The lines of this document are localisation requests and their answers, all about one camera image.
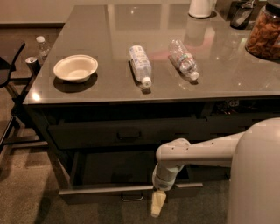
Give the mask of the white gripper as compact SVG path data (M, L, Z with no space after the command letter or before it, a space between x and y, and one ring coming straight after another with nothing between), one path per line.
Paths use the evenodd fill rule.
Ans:
M166 199L166 191L170 191L175 183L177 175L183 169L183 165L174 167L165 167L157 164L152 173L152 184L156 191L152 194L151 210L152 217L157 218L162 210Z

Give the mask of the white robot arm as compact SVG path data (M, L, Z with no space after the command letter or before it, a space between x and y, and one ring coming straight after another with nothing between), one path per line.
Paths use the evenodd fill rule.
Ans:
M184 138L156 152L151 215L158 217L185 165L231 169L227 224L280 224L280 118L260 121L246 131L191 144Z

